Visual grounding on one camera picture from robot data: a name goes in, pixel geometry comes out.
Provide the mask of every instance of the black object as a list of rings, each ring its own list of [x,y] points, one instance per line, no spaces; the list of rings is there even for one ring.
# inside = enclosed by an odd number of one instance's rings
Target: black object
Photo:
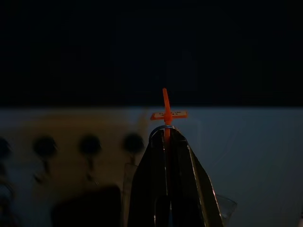
[[[87,156],[96,155],[101,151],[101,143],[97,136],[87,135],[80,142],[80,152]]]
[[[9,143],[0,137],[0,159],[5,159],[10,155]]]
[[[46,174],[50,174],[48,159],[53,157],[57,152],[57,146],[54,139],[50,136],[42,136],[33,144],[34,152],[41,158]],[[43,183],[43,180],[36,175],[34,179],[38,183]]]
[[[52,137],[43,136],[34,142],[33,149],[40,158],[47,159],[56,154],[57,146]]]
[[[127,135],[123,142],[123,148],[133,154],[137,154],[144,148],[143,139],[137,133]]]
[[[119,227],[120,189],[109,186],[62,202],[52,209],[51,217],[53,227]]]
[[[170,213],[173,226],[223,227],[210,179],[176,129],[168,144],[163,131],[150,136],[133,178],[128,227],[167,227]]]
[[[80,142],[80,152],[86,157],[89,171],[94,170],[93,157],[102,150],[100,140],[97,136],[86,135]],[[90,173],[86,174],[89,181],[93,180]]]

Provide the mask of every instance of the black knob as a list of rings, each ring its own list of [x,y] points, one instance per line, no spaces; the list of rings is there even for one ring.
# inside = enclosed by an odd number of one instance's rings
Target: black knob
[[[101,143],[97,136],[87,135],[80,142],[80,152],[87,156],[93,156],[101,151]]]
[[[127,135],[123,142],[123,148],[133,154],[141,152],[144,148],[142,137],[137,133]]]
[[[5,159],[10,155],[9,143],[0,137],[0,159]]]
[[[56,154],[57,146],[52,137],[43,136],[34,142],[33,149],[39,157],[47,159]]]

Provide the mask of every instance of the metal ring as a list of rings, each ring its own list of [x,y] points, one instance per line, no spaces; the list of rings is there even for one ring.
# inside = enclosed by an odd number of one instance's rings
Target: metal ring
[[[159,131],[159,130],[161,130],[161,129],[175,129],[175,130],[177,130],[180,134],[182,134],[182,133],[180,132],[180,130],[179,130],[178,128],[176,128],[175,126],[165,124],[165,125],[161,125],[161,126],[155,128],[153,131],[151,131],[150,136],[149,136],[149,138],[148,138],[148,141],[150,142],[151,139],[152,139],[152,137],[154,136],[154,134],[156,134],[156,132]]]

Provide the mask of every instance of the knob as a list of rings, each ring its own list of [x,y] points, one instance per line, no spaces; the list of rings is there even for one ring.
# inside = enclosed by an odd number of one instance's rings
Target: knob
[[[86,174],[86,177],[89,181],[93,181],[93,177],[91,176],[91,172],[94,170],[94,162],[93,156],[101,151],[101,143],[97,136],[94,135],[86,135],[80,141],[80,152],[85,156],[88,166],[89,172]]]
[[[144,148],[142,137],[137,133],[127,135],[123,142],[123,148],[132,154],[141,152]]]
[[[86,156],[96,155],[101,151],[101,143],[97,136],[87,135],[80,142],[80,152]]]
[[[34,142],[33,149],[40,158],[47,159],[56,154],[57,146],[52,137],[43,136]]]
[[[55,140],[49,136],[42,136],[38,138],[33,144],[34,152],[41,158],[43,162],[44,171],[47,175],[50,174],[48,159],[53,157],[57,152]],[[38,183],[43,183],[44,179],[34,175],[34,179]]]
[[[0,137],[0,159],[5,159],[10,155],[9,143]]]

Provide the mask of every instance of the dark background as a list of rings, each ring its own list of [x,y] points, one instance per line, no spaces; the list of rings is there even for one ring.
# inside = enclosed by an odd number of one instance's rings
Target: dark background
[[[298,106],[302,14],[275,3],[7,1],[0,105]]]

